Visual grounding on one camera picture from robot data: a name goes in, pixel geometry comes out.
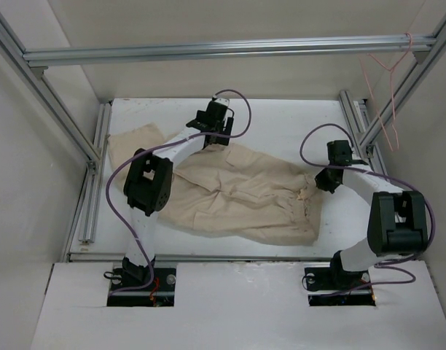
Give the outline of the beige trousers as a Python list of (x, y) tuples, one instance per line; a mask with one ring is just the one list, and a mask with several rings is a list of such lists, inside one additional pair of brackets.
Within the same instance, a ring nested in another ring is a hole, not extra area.
[(262, 244), (310, 246), (322, 195), (299, 166), (243, 145), (211, 145), (173, 171), (161, 221), (198, 236), (240, 236)]

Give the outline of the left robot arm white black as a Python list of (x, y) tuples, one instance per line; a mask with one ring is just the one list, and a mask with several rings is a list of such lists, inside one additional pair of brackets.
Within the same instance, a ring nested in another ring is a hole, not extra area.
[(189, 156), (210, 144), (229, 144), (234, 117), (228, 117), (230, 101), (214, 96), (205, 110), (163, 145), (135, 151), (123, 193), (131, 221), (122, 219), (133, 234), (120, 271), (121, 287), (110, 293), (143, 291), (154, 281), (154, 237), (159, 212), (171, 197), (173, 170)]

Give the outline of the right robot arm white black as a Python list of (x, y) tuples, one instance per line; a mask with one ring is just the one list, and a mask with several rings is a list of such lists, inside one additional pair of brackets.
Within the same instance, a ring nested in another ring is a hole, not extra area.
[(417, 190), (374, 176), (363, 160), (353, 159), (346, 140), (327, 144), (329, 165), (316, 175), (318, 189), (334, 193), (340, 186), (369, 205), (367, 233), (350, 248), (336, 252), (326, 268), (306, 268), (308, 290), (342, 290), (367, 284), (368, 270), (394, 256), (421, 253), (428, 246), (426, 205)]

